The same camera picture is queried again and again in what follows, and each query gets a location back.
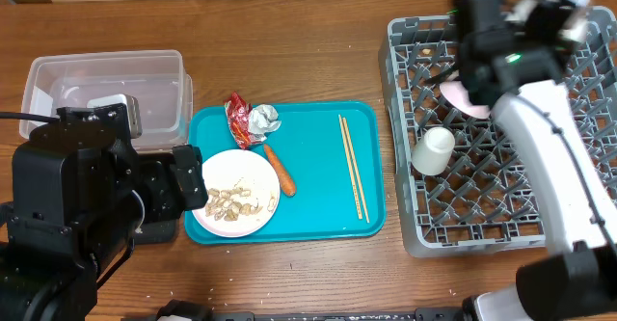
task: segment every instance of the gray dish rack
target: gray dish rack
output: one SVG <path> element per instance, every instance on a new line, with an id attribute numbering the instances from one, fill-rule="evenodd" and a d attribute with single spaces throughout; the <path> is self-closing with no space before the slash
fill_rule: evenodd
<path id="1" fill-rule="evenodd" d="M 583 142 L 617 200 L 617 23 L 604 7 L 588 18 L 587 42 L 572 57 L 566 84 Z M 454 64 L 455 32 L 449 15 L 396 18 L 379 53 L 405 248 L 435 257 L 544 246 L 536 200 L 513 145 L 493 122 L 461 113 L 439 86 L 424 84 Z M 414 171 L 411 153 L 435 126 L 450 129 L 456 146 L 443 174 L 425 176 Z"/>

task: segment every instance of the red wrapper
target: red wrapper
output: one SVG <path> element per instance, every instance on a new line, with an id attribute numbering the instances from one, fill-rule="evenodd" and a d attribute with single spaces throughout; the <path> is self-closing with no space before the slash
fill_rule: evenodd
<path id="1" fill-rule="evenodd" d="M 247 104 L 237 93 L 231 94 L 231 97 L 225 102 L 225 115 L 228 117 L 229 131 L 242 149 L 262 142 L 249 132 L 249 113 L 251 113 L 251 110 L 253 110 L 253 106 Z"/>

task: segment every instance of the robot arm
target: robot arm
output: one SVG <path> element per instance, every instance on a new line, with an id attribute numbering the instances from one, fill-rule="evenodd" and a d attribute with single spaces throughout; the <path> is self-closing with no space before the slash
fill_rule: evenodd
<path id="1" fill-rule="evenodd" d="M 606 242 L 598 222 L 617 238 L 617 208 L 572 120 L 567 89 L 552 80 L 527 84 L 518 95 L 503 95 L 491 114 L 525 164 L 551 257 L 521 268 L 516 285 L 478 297 L 473 314 L 481 321 L 526 321 L 614 311 L 614 243 Z"/>
<path id="2" fill-rule="evenodd" d="M 559 320 L 617 310 L 617 209 L 581 140 L 562 83 L 585 37 L 589 0 L 454 0 L 457 66 L 474 105 L 491 108 L 536 195 L 550 257 L 516 285 L 467 299 L 475 320 Z"/>
<path id="3" fill-rule="evenodd" d="M 518 95 L 503 95 L 493 107 L 492 116 L 523 160 L 544 224 L 549 253 L 573 252 L 581 242 L 590 249 L 606 245 L 597 225 L 600 219 L 595 218 L 589 202 L 597 206 L 611 238 L 617 238 L 617 208 L 606 193 L 572 120 L 565 85 L 546 80 L 524 85 L 520 91 Z M 553 131 L 547 118 L 561 133 Z M 583 179 L 578 176 L 575 163 Z M 592 200 L 587 199 L 583 185 Z"/>
<path id="4" fill-rule="evenodd" d="M 199 149 L 137 154 L 131 113 L 128 101 L 61 108 L 15 151 L 9 243 L 0 245 L 3 320 L 83 321 L 141 224 L 205 205 Z"/>

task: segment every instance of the teal tray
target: teal tray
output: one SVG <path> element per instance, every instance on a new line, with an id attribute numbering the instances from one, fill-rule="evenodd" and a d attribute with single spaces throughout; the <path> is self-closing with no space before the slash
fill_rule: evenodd
<path id="1" fill-rule="evenodd" d="M 186 212 L 184 227 L 188 236 L 211 245 L 366 237 L 377 233 L 386 221 L 386 200 L 375 112 L 358 101 L 279 104 L 275 108 L 282 125 L 268 136 L 266 144 L 293 177 L 298 188 L 296 196 L 288 198 L 281 193 L 277 211 L 268 224 L 240 238 L 214 235 L 203 229 L 191 212 Z M 349 124 L 370 224 L 358 220 L 339 114 Z M 223 107 L 205 108 L 195 115 L 189 143 L 201 149 L 204 161 L 218 152 L 238 148 L 229 133 Z M 265 156 L 263 146 L 253 151 Z"/>

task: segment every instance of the green light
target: green light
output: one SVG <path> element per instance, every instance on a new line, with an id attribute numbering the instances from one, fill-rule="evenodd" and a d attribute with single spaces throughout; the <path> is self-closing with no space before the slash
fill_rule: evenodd
<path id="1" fill-rule="evenodd" d="M 521 57 L 521 54 L 512 54 L 512 55 L 506 56 L 505 61 L 507 63 L 517 62 L 520 59 L 520 57 Z"/>

